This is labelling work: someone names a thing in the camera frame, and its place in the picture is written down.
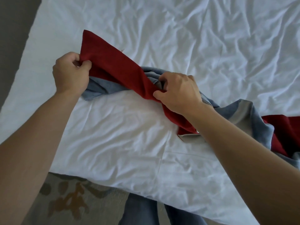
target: mattress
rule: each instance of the mattress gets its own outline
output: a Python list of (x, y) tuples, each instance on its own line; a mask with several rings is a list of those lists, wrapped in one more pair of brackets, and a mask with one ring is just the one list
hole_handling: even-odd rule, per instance
[[(193, 75), (220, 106), (300, 115), (300, 0), (42, 0), (0, 113), (0, 142), (55, 92), (52, 66), (90, 30), (141, 66)], [(79, 99), (51, 172), (118, 187), (224, 224), (256, 224), (211, 148), (184, 143), (133, 91)]]

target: left hand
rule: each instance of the left hand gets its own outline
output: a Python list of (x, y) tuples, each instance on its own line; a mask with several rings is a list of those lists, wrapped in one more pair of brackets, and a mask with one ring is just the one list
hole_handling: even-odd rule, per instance
[(56, 60), (53, 66), (53, 77), (57, 93), (71, 93), (80, 96), (88, 86), (88, 73), (92, 62), (87, 60), (80, 67), (75, 64), (79, 61), (79, 54), (69, 52)]

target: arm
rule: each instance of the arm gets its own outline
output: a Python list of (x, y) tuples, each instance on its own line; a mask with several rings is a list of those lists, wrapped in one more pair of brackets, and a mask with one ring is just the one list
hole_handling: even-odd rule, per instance
[(0, 224), (20, 224), (36, 198), (52, 164), (62, 134), (79, 96), (88, 84), (92, 64), (73, 62), (67, 53), (56, 61), (57, 91), (0, 145)]
[(192, 76), (166, 72), (154, 96), (205, 138), (239, 194), (263, 224), (300, 223), (300, 172), (202, 102)]

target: right hand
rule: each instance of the right hand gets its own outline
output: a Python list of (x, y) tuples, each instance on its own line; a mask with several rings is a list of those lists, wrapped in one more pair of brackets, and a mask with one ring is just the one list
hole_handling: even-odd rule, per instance
[(185, 116), (196, 107), (205, 105), (192, 75), (165, 72), (159, 77), (159, 80), (165, 82), (164, 90), (166, 92), (157, 90), (153, 96), (171, 111)]

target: hand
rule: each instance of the hand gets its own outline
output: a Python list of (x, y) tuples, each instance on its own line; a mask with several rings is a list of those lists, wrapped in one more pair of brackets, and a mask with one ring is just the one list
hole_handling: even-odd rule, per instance
[(56, 85), (56, 92), (68, 92), (80, 96), (88, 86), (88, 73), (92, 62), (87, 60), (77, 67), (79, 54), (69, 52), (56, 60), (53, 66), (53, 77)]
[(159, 77), (166, 92), (155, 91), (153, 96), (171, 111), (185, 116), (195, 107), (205, 105), (192, 75), (165, 72)]

